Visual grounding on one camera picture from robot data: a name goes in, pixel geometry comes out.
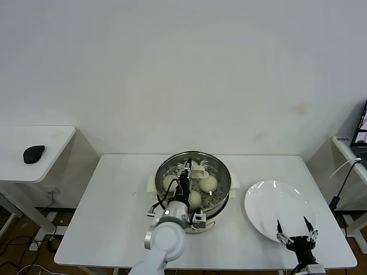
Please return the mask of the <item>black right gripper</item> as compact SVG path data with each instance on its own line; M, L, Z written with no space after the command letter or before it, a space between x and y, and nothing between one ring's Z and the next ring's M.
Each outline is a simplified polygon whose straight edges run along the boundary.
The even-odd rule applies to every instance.
M313 227L312 223L306 217L303 217L303 219L309 231L308 236L303 235L291 237L290 242L288 243L288 236L284 234L280 221L277 220L276 237L279 242L286 244L286 248L288 250L296 254L299 264L314 264L315 257L312 254L312 250L315 248L318 230Z

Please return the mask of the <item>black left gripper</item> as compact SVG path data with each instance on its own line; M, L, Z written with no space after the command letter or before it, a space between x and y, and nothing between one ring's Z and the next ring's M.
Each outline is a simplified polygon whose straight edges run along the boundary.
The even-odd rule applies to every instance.
M198 184L198 179L191 178L192 160L187 160L183 165L183 179L178 180L175 191L175 200L180 202L188 202L190 195L190 187L195 187Z

